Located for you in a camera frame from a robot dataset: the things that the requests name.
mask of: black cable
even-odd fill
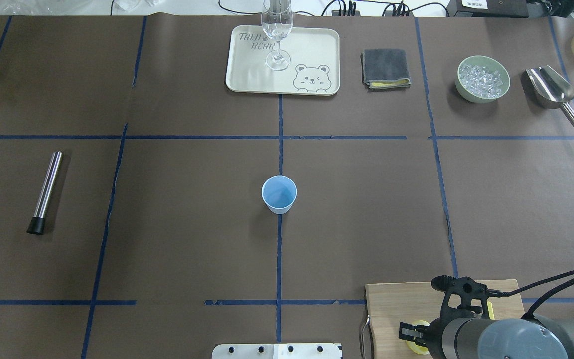
[[[392,4],[392,2],[389,2],[389,1],[371,1],[371,0],[354,0],[354,1],[373,2],[374,4]]]
[[[382,17],[384,17],[385,14],[387,14],[387,9],[388,9],[390,6],[394,7],[394,9],[396,9],[396,5],[395,5],[395,4],[389,4],[389,5],[387,5],[387,7],[385,7],[385,9],[382,10]]]
[[[338,10],[338,14],[342,14],[342,4],[345,4],[344,0],[331,0],[331,2],[329,2],[327,4],[327,6],[325,6],[325,9],[323,10],[323,13],[321,14],[321,16],[325,16],[326,10],[329,9],[329,6],[331,6],[331,4],[333,4],[334,2],[338,2],[338,5],[340,7],[340,9]]]
[[[451,17],[451,15],[448,13],[448,10],[446,9],[446,7],[445,7],[444,5],[442,5],[442,4],[440,4],[439,2],[429,2],[428,4],[424,4],[424,5],[418,6],[418,7],[415,8],[415,9],[411,9],[411,10],[409,10],[409,12],[415,11],[415,10],[421,8],[421,7],[425,7],[425,6],[428,6],[428,5],[439,5],[439,6],[441,6],[442,9],[444,9],[444,12],[446,12],[446,17]]]
[[[240,11],[234,11],[234,10],[230,10],[230,9],[227,9],[226,7],[223,7],[223,5],[221,5],[221,0],[218,0],[218,7],[220,7],[221,9],[223,9],[223,10],[225,10],[225,11],[229,11],[230,13],[239,13],[239,14],[260,14],[260,12],[259,12],[259,13],[243,13],[243,12],[240,12]]]
[[[400,5],[398,5],[398,9],[396,11],[396,14],[394,14],[394,16],[401,16],[403,14],[403,9],[405,8],[405,0],[402,0],[400,2]]]
[[[573,275],[574,274],[574,270],[572,271],[567,271],[566,273],[562,273],[562,274],[558,274],[558,275],[554,275],[553,277],[549,277],[546,279],[542,279],[542,280],[538,280],[537,282],[531,283],[527,286],[515,289],[514,291],[510,291],[510,292],[501,292],[501,291],[492,291],[492,293],[490,293],[490,296],[495,296],[497,298],[501,298],[504,296],[512,296],[512,295],[516,295],[517,293],[521,293],[523,291],[526,291],[527,289],[531,289],[533,287],[536,286],[540,286],[542,284],[546,284],[549,282],[552,282],[553,280],[558,280],[558,279],[562,279],[564,277],[568,277],[569,275]]]
[[[523,320],[529,320],[533,318],[533,312],[543,303],[546,302],[547,299],[549,299],[550,297],[552,297],[553,295],[555,295],[556,293],[558,293],[559,291],[562,291],[563,289],[566,289],[570,286],[572,286],[574,284],[574,278],[571,280],[568,280],[558,286],[556,286],[555,288],[547,291],[546,293],[544,293],[544,295],[540,296],[540,298],[538,298],[535,303],[533,303],[533,305],[531,305],[531,307],[528,309],[528,311],[526,311],[526,313],[524,313],[524,315],[522,316]]]

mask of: yellow object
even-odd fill
[[[487,305],[488,305],[488,317],[494,320],[495,314],[493,312],[493,304],[487,300]]]
[[[406,85],[409,83],[408,79],[402,79],[397,81],[387,81],[387,82],[369,82],[369,87],[373,89],[377,88],[394,88],[397,86]]]
[[[428,321],[423,321],[423,320],[417,320],[411,323],[411,325],[429,325]],[[427,355],[429,354],[429,350],[426,349],[424,346],[419,346],[413,342],[410,341],[406,341],[407,346],[409,347],[409,349],[413,350],[414,353],[416,354],[420,354],[420,355]]]

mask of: wine glass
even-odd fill
[[[281,50],[281,40],[289,35],[293,27],[291,0],[263,0],[260,22],[267,37],[278,44],[278,49],[270,51],[265,57],[265,64],[274,71],[288,68],[291,56],[287,51]]]

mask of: bowl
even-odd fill
[[[460,80],[460,69],[463,68],[465,65],[471,66],[480,66],[480,67],[487,67],[488,73],[493,73],[494,71],[499,72],[499,77],[502,80],[502,84],[499,86],[500,93],[497,96],[486,98],[481,97],[478,95],[474,95],[471,91],[464,88],[464,84]],[[476,55],[467,57],[466,59],[462,60],[460,65],[457,67],[457,73],[455,74],[455,88],[457,91],[465,98],[465,100],[469,100],[470,102],[474,102],[476,104],[487,104],[488,102],[493,102],[498,98],[504,96],[505,93],[508,92],[508,88],[511,86],[511,79],[508,77],[508,72],[506,68],[502,66],[501,63],[498,63],[494,59],[486,56]]]

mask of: metal scoop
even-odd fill
[[[569,102],[574,99],[574,89],[550,66],[530,68],[526,74],[533,83],[540,105],[547,109],[561,109],[574,127],[574,109]]]

